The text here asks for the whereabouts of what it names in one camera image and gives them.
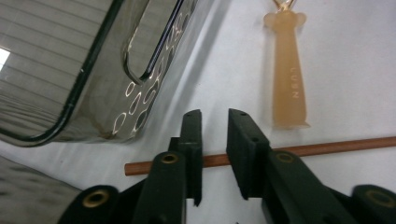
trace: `white surface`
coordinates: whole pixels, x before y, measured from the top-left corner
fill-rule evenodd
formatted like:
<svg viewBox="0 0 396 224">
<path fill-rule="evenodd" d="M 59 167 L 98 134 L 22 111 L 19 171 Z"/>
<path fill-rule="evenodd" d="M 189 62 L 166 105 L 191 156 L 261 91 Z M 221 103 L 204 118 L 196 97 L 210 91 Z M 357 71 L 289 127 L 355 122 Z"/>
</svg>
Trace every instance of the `white surface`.
<svg viewBox="0 0 396 224">
<path fill-rule="evenodd" d="M 206 155 L 225 151 L 228 108 L 249 113 L 272 147 L 396 135 L 396 2 L 299 0 L 293 9 L 307 15 L 297 38 L 309 129 L 271 126 L 274 35 L 262 17 L 276 11 L 273 2 L 218 0 L 177 88 L 166 88 L 177 81 L 173 63 L 136 141 L 37 148 L 1 143 L 0 154 L 82 189 L 108 184 L 124 190 L 143 178 L 125 177 L 124 163 L 165 151 L 170 137 L 179 136 L 182 115 L 193 109 L 203 113 Z M 304 161 L 324 184 L 349 194 L 367 183 L 396 191 L 395 159 L 391 147 Z M 263 223 L 260 200 L 242 200 L 229 166 L 204 170 L 203 197 L 198 208 L 189 202 L 188 223 Z"/>
</svg>

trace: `glass baking dish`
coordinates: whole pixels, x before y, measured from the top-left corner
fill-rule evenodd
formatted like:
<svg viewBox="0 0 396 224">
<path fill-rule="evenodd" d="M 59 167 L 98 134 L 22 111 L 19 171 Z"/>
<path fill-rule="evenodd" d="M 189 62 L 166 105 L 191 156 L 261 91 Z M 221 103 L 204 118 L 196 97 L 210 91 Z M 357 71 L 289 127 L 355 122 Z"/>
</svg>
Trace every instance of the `glass baking dish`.
<svg viewBox="0 0 396 224">
<path fill-rule="evenodd" d="M 134 138 L 195 6 L 0 0 L 0 138 L 22 147 Z"/>
</svg>

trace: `thin wooden rod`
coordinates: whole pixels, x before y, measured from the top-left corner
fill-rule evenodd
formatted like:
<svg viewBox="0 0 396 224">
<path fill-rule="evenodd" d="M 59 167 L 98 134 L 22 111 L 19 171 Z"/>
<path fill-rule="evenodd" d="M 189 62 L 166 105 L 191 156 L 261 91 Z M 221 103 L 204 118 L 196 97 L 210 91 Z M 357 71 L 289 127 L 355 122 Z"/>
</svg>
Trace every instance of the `thin wooden rod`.
<svg viewBox="0 0 396 224">
<path fill-rule="evenodd" d="M 382 147 L 396 147 L 396 136 L 298 147 L 280 147 L 274 148 L 274 150 L 285 150 L 303 157 Z M 224 166 L 229 164 L 230 161 L 228 160 L 227 154 L 204 156 L 204 167 Z M 145 175 L 149 173 L 150 167 L 151 161 L 127 163 L 124 166 L 124 171 L 125 175 Z"/>
</svg>

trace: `screw hole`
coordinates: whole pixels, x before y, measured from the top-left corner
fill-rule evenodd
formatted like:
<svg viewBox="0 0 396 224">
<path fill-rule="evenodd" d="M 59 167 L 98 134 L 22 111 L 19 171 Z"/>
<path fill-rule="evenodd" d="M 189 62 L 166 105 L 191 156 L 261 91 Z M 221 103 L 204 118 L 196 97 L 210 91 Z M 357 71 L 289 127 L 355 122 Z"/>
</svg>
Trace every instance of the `screw hole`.
<svg viewBox="0 0 396 224">
<path fill-rule="evenodd" d="M 109 198 L 107 190 L 99 189 L 84 198 L 82 204 L 88 208 L 94 208 L 107 202 Z"/>
<path fill-rule="evenodd" d="M 284 152 L 277 153 L 276 158 L 285 163 L 291 163 L 294 161 L 294 158 L 291 155 Z"/>
<path fill-rule="evenodd" d="M 167 163 L 167 164 L 171 164 L 171 163 L 175 163 L 177 162 L 178 157 L 175 154 L 167 154 L 165 156 L 163 156 L 162 162 L 163 163 Z"/>
<path fill-rule="evenodd" d="M 387 208 L 396 207 L 396 202 L 388 194 L 379 190 L 370 189 L 366 192 L 366 196 L 377 205 Z"/>
</svg>

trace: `black plastic part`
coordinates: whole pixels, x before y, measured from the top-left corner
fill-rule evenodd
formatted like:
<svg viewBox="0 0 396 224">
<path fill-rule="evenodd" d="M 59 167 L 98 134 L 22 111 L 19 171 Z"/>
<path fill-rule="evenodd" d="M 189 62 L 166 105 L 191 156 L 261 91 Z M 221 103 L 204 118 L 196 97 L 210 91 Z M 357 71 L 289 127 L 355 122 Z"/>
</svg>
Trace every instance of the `black plastic part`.
<svg viewBox="0 0 396 224">
<path fill-rule="evenodd" d="M 119 192 L 110 186 L 95 186 L 85 189 L 68 206 L 59 223 L 111 223 L 112 213 L 116 210 L 119 198 Z"/>
<path fill-rule="evenodd" d="M 200 110 L 193 110 L 183 117 L 180 137 L 172 138 L 170 151 L 177 151 L 186 158 L 187 197 L 194 199 L 199 205 L 202 199 L 202 114 Z"/>
<path fill-rule="evenodd" d="M 263 197 L 269 223 L 353 224 L 356 220 L 301 159 L 273 151 L 252 118 L 230 109 L 227 141 L 242 196 Z"/>
<path fill-rule="evenodd" d="M 346 196 L 345 194 L 338 192 L 337 190 L 334 190 L 331 188 L 327 188 L 327 189 L 330 191 L 332 196 L 334 196 L 335 199 L 337 199 L 338 202 L 340 202 L 340 204 L 344 206 L 344 208 L 348 211 L 348 213 L 350 215 L 352 215 L 359 222 L 359 219 L 357 217 L 360 214 L 359 214 L 359 211 L 357 210 L 357 207 L 352 202 L 352 199 L 350 197 Z"/>
<path fill-rule="evenodd" d="M 249 114 L 229 110 L 227 154 L 242 197 L 262 197 L 264 158 L 269 141 Z"/>
<path fill-rule="evenodd" d="M 172 151 L 159 154 L 134 210 L 133 224 L 185 223 L 186 161 Z"/>
<path fill-rule="evenodd" d="M 59 223 L 185 223 L 186 198 L 195 205 L 202 199 L 202 115 L 199 110 L 183 118 L 180 137 L 171 138 L 169 150 L 153 161 L 148 178 L 122 193 L 110 186 L 81 192 Z M 91 197 L 95 207 L 84 206 Z"/>
<path fill-rule="evenodd" d="M 271 194 L 277 197 L 290 223 L 357 223 L 332 193 L 323 186 L 303 161 L 286 151 L 269 153 L 265 178 Z M 268 206 L 272 219 L 279 209 Z"/>
<path fill-rule="evenodd" d="M 360 223 L 396 223 L 396 194 L 374 185 L 353 189 L 352 202 Z"/>
</svg>

